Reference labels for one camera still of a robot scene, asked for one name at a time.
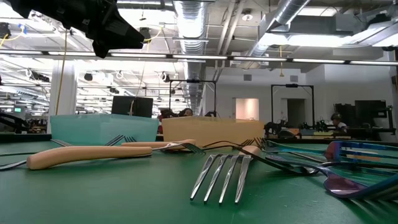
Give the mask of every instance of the person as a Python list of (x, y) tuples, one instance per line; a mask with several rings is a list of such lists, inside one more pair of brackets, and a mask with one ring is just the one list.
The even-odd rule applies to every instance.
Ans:
[(341, 114), (334, 113), (330, 119), (332, 120), (337, 132), (347, 132), (347, 125), (341, 122)]
[(193, 111), (191, 108), (185, 108), (184, 110), (181, 110), (178, 114), (178, 116), (193, 116)]

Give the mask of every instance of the desk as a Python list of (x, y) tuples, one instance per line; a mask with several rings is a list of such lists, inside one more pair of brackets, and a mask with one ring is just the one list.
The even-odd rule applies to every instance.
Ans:
[[(50, 141), (7, 143), (0, 144), (0, 153), (53, 147), (58, 146)], [(36, 171), (22, 166), (0, 172), (0, 223), (396, 223), (398, 203), (339, 200), (325, 192), (322, 175), (296, 177), (256, 161), (249, 167), (238, 205), (234, 196), (239, 165), (222, 206), (218, 198), (227, 167), (207, 205), (203, 198), (211, 176), (191, 202), (204, 161), (221, 151), (231, 152), (208, 151), (205, 156), (154, 152), (140, 159), (74, 162)], [(25, 158), (0, 157), (0, 164)]]

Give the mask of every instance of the pillar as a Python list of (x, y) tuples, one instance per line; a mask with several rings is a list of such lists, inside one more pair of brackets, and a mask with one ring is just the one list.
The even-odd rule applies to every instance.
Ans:
[(50, 116), (75, 114), (76, 111), (76, 93), (77, 80), (79, 77), (78, 70), (76, 70), (74, 62), (65, 61), (63, 69), (62, 87), (58, 103), (58, 113), (56, 113), (57, 99), (61, 82), (62, 61), (54, 60), (51, 79), (51, 96), (49, 108), (49, 122), (47, 126), (47, 133), (51, 133)]

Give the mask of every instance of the doorway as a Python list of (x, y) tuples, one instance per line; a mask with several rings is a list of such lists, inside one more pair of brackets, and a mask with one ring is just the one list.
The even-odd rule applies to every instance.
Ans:
[(305, 122), (305, 100), (287, 99), (287, 121), (291, 127), (299, 127)]
[(250, 119), (259, 120), (259, 99), (242, 99), (234, 98), (235, 102), (235, 118), (236, 119)]

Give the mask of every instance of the silver ductwork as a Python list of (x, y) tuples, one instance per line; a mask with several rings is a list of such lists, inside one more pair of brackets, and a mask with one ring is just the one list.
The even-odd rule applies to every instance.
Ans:
[[(178, 14), (177, 25), (179, 36), (190, 39), (180, 42), (183, 54), (202, 55), (205, 53), (205, 43), (195, 39), (205, 37), (206, 15), (208, 3), (195, 1), (175, 1), (175, 11)], [(205, 64), (198, 62), (185, 62), (184, 73), (186, 79), (205, 79)], [(195, 111), (200, 105), (201, 93), (203, 89), (192, 85), (188, 86), (187, 93), (190, 95), (191, 107)]]
[(253, 48), (246, 54), (247, 56), (261, 57), (266, 50), (268, 45), (265, 44), (268, 32), (281, 25), (289, 24), (299, 14), (299, 12), (310, 2), (311, 0), (281, 0), (278, 4), (278, 8), (272, 12), (274, 17), (271, 21), (262, 21), (267, 23), (265, 32), (259, 36), (259, 40), (253, 46)]
[(173, 1), (119, 1), (117, 3), (119, 9), (143, 9), (143, 10), (160, 10), (160, 11), (174, 11)]

